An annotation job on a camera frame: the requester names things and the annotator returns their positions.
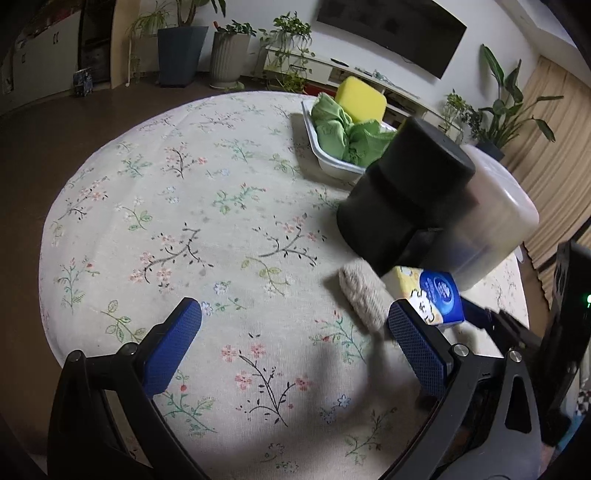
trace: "brown floor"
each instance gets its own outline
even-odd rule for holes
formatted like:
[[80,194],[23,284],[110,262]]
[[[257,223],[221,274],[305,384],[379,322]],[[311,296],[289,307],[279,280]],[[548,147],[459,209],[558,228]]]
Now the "brown floor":
[[[43,453],[60,368],[45,340],[37,297],[45,216],[85,159],[134,125],[175,106],[220,93],[201,79],[185,89],[146,80],[59,98],[0,117],[4,252],[0,302],[0,413],[34,453]],[[531,268],[522,266],[532,328],[543,333],[547,306]]]

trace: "tv stand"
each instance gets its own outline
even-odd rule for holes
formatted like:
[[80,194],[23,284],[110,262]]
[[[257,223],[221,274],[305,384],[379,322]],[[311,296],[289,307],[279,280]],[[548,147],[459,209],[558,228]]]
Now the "tv stand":
[[[292,68],[301,69],[305,72],[304,75],[307,75],[307,81],[309,83],[334,92],[336,92],[336,89],[343,80],[352,75],[385,95],[388,104],[386,114],[384,115],[384,122],[398,127],[407,117],[417,116],[436,127],[441,128],[444,125],[443,117],[435,108],[424,103],[413,93],[384,79],[377,79],[373,75],[368,74],[368,72],[366,73],[354,66],[347,66],[340,61],[335,62],[314,54],[303,54],[306,60],[305,66],[302,62],[302,56],[295,52],[289,57],[284,58],[281,64],[278,64],[277,51],[277,48],[267,47],[263,66],[263,70],[265,70],[267,75],[281,74],[281,72],[286,72],[291,66]],[[462,131],[457,125],[452,125],[447,134],[455,140],[458,136],[461,138]]]

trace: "metal screw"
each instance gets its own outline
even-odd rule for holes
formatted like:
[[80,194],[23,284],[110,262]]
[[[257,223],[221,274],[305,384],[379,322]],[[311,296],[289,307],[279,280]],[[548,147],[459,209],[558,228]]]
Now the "metal screw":
[[67,362],[77,362],[82,357],[82,352],[80,350],[74,350],[70,352],[66,358]]
[[121,355],[133,355],[136,351],[138,350],[138,344],[137,343],[126,343],[124,346],[122,346],[119,349],[119,354]]
[[509,358],[513,360],[516,364],[521,362],[521,354],[517,350],[512,350],[509,352]]
[[453,346],[453,352],[457,356],[468,356],[468,354],[470,353],[470,350],[468,349],[468,347],[466,345],[462,345],[461,343],[458,343]]

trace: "yellow sponge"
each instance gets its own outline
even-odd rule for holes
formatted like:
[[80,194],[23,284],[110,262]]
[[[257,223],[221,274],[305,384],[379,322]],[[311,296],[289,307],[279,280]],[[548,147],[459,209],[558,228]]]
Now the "yellow sponge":
[[386,111],[386,97],[356,77],[347,77],[339,85],[335,101],[356,124],[371,119],[381,122]]

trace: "television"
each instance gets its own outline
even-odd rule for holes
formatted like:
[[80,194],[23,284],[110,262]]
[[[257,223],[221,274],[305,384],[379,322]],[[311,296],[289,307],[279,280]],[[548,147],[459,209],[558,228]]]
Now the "television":
[[323,0],[318,21],[376,42],[439,79],[466,31],[433,0]]

